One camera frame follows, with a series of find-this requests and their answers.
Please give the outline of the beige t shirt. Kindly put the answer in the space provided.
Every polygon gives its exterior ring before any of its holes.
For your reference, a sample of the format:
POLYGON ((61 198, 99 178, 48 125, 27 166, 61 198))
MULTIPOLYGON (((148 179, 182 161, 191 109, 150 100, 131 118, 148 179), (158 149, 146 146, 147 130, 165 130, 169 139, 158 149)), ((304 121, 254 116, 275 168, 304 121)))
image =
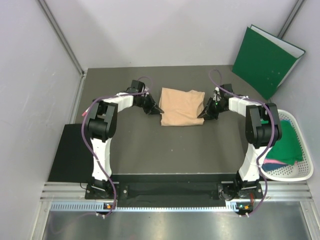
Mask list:
POLYGON ((204 110, 205 93, 162 88, 159 106, 163 110, 160 124, 163 127, 187 127, 204 124, 199 114, 204 110))

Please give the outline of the green ring binder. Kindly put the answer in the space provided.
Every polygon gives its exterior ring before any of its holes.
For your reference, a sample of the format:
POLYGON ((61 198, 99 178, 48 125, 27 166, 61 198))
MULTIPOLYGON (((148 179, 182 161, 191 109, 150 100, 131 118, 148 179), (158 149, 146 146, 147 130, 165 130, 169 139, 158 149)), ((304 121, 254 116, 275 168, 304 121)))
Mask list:
POLYGON ((268 100, 305 53, 252 24, 246 28, 232 72, 268 100))

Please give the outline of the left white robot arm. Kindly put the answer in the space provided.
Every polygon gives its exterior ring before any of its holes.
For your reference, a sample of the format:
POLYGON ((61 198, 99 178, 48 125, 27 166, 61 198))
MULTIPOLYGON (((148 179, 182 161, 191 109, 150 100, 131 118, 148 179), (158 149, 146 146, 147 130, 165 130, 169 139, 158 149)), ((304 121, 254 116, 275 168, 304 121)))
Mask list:
POLYGON ((118 113, 132 106, 142 108, 147 115, 164 113, 152 95, 142 91, 99 97, 82 114, 81 135, 93 155, 93 172, 86 187, 86 199, 111 199, 117 196, 111 180, 111 141, 117 129, 118 113))

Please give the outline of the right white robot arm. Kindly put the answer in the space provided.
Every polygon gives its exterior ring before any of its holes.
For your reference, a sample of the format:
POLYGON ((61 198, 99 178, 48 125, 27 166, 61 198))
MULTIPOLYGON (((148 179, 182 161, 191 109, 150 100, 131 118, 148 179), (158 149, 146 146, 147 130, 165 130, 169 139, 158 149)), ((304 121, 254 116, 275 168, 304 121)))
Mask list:
POLYGON ((203 111, 197 116, 204 120, 216 120, 222 112, 232 111, 245 117, 247 151, 231 187, 224 186, 220 197, 245 198, 258 189, 260 171, 267 153, 282 138, 281 121, 274 103, 262 105, 245 96, 209 98, 203 111))

